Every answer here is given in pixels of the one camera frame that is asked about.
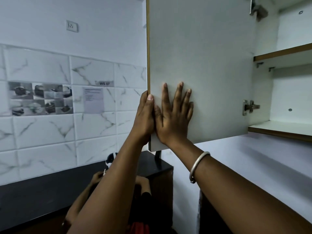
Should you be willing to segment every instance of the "bracelet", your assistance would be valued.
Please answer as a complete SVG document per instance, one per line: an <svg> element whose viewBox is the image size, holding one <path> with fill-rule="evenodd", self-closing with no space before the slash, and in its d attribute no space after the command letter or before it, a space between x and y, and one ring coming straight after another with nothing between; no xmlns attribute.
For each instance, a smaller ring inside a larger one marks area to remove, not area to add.
<svg viewBox="0 0 312 234"><path fill-rule="evenodd" d="M200 161L201 161L201 160L203 159L203 157L205 157L207 154L210 156L210 153L209 153L209 152L203 152L203 153L199 156L199 158L196 160L196 162L194 163L194 165L193 165L193 167L192 167L192 169L191 169L191 171L190 171L190 182L191 182L192 184L194 184L194 183L196 182L196 181L195 181L195 178L193 177L194 172L195 172L195 170L196 170L198 164L200 163Z"/></svg>

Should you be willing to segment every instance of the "black granite countertop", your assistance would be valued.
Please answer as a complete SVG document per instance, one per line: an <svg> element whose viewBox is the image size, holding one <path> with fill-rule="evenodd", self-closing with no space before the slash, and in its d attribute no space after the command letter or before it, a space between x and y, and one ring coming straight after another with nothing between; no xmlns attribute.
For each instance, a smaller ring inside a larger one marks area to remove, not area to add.
<svg viewBox="0 0 312 234"><path fill-rule="evenodd" d="M0 231L70 206L105 161L0 186ZM149 151L141 153L139 176L172 169Z"/></svg>

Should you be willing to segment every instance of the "power outlet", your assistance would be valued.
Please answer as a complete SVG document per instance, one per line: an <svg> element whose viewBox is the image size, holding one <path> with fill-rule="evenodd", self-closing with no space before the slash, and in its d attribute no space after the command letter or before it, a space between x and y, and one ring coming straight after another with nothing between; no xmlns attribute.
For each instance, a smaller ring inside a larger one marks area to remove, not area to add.
<svg viewBox="0 0 312 234"><path fill-rule="evenodd" d="M78 24L72 21L66 21L66 30L78 33Z"/></svg>

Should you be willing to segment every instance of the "cabinet door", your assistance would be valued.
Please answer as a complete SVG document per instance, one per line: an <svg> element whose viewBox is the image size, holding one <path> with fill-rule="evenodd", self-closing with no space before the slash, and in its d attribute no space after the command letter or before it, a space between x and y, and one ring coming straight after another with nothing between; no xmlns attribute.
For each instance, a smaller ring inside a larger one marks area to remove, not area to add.
<svg viewBox="0 0 312 234"><path fill-rule="evenodd" d="M188 137L200 143L247 133L243 101L251 100L255 16L250 0L146 0L148 89L161 106L168 84L193 90ZM166 149L152 135L150 150Z"/></svg>

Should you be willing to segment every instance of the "shelf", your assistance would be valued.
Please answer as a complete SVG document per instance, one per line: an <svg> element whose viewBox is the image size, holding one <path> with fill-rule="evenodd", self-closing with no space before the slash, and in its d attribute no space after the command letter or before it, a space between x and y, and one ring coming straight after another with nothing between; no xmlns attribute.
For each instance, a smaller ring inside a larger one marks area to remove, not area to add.
<svg viewBox="0 0 312 234"><path fill-rule="evenodd" d="M255 56L254 62L276 69L312 64L312 43Z"/></svg>
<svg viewBox="0 0 312 234"><path fill-rule="evenodd" d="M267 121L249 126L248 131L312 142L312 124Z"/></svg>

